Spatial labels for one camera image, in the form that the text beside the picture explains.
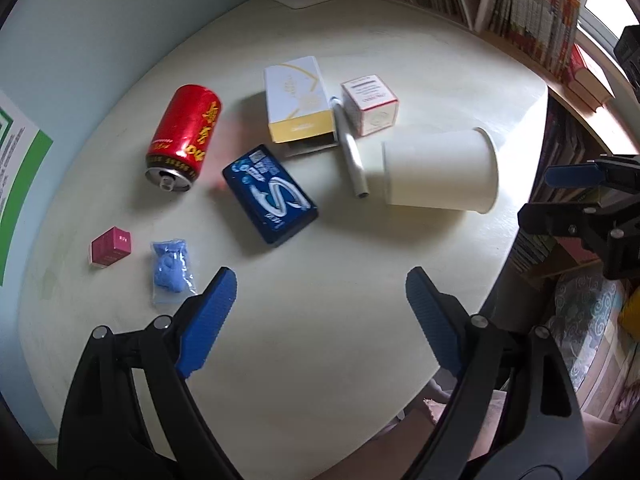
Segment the green striped wall poster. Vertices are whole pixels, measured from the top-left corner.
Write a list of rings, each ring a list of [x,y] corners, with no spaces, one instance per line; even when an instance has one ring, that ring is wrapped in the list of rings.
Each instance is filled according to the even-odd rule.
[[[1,92],[1,283],[26,197],[53,141]]]

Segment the small crimson box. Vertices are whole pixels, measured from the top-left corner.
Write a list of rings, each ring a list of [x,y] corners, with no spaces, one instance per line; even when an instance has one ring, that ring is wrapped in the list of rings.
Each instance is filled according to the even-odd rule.
[[[90,244],[90,262],[105,268],[131,254],[132,239],[128,231],[113,226]]]

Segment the white and gold soap box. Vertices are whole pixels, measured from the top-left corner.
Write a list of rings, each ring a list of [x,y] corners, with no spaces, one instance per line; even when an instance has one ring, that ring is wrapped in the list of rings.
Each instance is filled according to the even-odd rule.
[[[334,114],[314,56],[268,66],[264,83],[270,139],[283,154],[337,146]]]

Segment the patterned bed quilt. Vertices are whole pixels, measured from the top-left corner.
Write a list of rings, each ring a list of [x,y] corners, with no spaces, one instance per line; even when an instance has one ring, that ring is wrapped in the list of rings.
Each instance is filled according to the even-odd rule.
[[[624,399],[638,344],[618,324],[627,300],[620,281],[598,264],[560,276],[548,329],[560,349],[580,408],[622,424],[632,411]]]

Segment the small white red-trimmed box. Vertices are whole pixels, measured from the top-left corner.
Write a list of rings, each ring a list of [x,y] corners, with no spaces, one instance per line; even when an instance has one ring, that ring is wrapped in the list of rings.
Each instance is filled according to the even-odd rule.
[[[341,83],[342,102],[357,136],[368,136],[395,125],[399,100],[378,75]]]

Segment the red soda can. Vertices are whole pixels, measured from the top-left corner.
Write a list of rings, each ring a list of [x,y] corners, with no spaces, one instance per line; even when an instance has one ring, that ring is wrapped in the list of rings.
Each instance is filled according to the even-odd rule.
[[[221,100],[209,88],[178,88],[146,151],[145,177],[165,192],[189,191],[201,174],[221,111]]]

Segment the white paper cup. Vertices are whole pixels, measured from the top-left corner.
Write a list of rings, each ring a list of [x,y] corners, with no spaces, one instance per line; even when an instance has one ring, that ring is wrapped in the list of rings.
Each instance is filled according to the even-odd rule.
[[[487,214],[498,197],[495,143],[476,127],[413,133],[382,144],[386,202]]]

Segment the wooden bookshelf with books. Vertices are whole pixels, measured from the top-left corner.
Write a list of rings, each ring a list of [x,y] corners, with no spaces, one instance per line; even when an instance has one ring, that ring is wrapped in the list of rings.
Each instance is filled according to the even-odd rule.
[[[638,155],[634,142],[606,108],[604,99],[594,96],[580,83],[590,75],[587,55],[579,49],[579,0],[395,0],[422,9],[468,28],[515,58],[547,84],[549,101],[544,127],[544,143],[529,203],[597,203],[602,207],[618,202],[638,202],[638,193],[614,188],[550,188],[544,173],[550,166],[583,164],[603,155]],[[567,254],[582,247],[578,238],[548,234],[528,234],[522,229],[516,237],[518,268],[536,270],[527,244],[540,247],[555,242],[552,254]]]

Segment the blue gloves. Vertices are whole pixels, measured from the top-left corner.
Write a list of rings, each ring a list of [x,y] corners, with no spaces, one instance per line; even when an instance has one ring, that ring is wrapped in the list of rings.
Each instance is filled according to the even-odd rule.
[[[152,242],[152,304],[181,304],[196,295],[190,266],[190,255],[185,240]]]

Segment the white marker pen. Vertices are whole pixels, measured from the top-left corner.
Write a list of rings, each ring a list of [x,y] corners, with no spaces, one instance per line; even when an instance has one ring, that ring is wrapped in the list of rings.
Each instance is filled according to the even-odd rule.
[[[345,113],[343,103],[336,96],[332,96],[330,104],[334,114],[338,142],[340,142],[343,150],[354,194],[358,198],[366,198],[369,196],[366,172],[364,171],[360,151],[358,150],[356,139],[352,134],[352,128],[350,128],[350,123]]]

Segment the blue chewing gum box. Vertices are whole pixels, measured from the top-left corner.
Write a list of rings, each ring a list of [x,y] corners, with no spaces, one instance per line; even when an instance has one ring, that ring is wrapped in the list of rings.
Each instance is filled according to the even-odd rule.
[[[268,245],[281,245],[318,218],[316,204],[265,144],[224,167],[222,176]]]

